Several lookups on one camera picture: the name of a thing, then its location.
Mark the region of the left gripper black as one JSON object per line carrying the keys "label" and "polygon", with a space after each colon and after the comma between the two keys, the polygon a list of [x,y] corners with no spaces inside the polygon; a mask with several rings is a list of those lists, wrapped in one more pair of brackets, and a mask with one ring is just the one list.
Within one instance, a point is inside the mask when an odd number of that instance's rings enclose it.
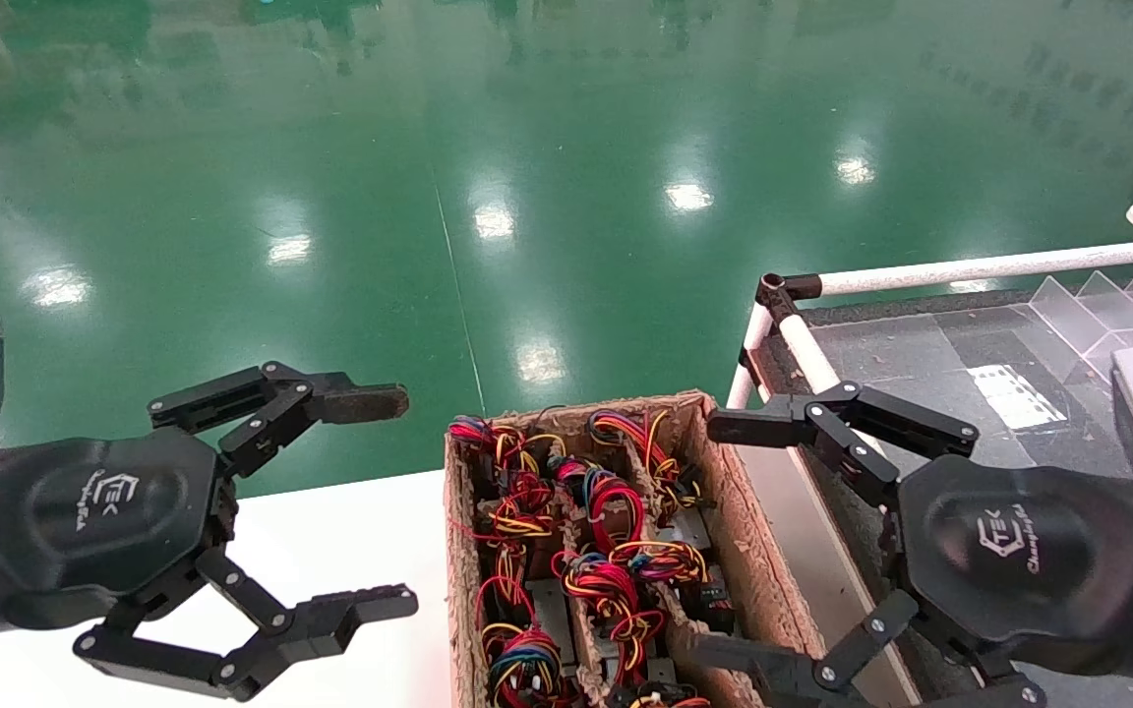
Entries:
{"label": "left gripper black", "polygon": [[[257,472],[315,423],[397,420],[408,408],[399,383],[356,384],[346,372],[306,375],[269,360],[153,400],[157,430],[143,438],[0,447],[0,632],[107,616],[73,645],[92,668],[249,702],[292,665],[346,652],[364,624],[409,619],[419,600],[404,585],[286,608],[211,549],[233,537],[229,479]],[[193,438],[225,423],[235,427],[218,453]],[[204,585],[255,625],[239,648],[220,655],[135,636]]]}

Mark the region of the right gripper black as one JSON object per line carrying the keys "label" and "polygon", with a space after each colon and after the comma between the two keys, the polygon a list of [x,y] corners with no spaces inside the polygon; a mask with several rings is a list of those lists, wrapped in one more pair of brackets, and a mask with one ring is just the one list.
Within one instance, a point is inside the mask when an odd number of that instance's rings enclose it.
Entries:
{"label": "right gripper black", "polygon": [[[869,707],[854,680],[908,630],[977,655],[983,679],[923,707],[1046,705],[1042,686],[1010,664],[981,662],[988,654],[1059,672],[1133,672],[1127,481],[976,463],[966,458],[980,438],[971,423],[854,382],[773,394],[760,409],[715,409],[706,430],[716,443],[809,449],[869,506],[898,512],[898,585],[909,595],[891,592],[823,659],[693,637],[695,662],[750,676],[767,707]],[[872,440],[934,461],[898,481]]]}

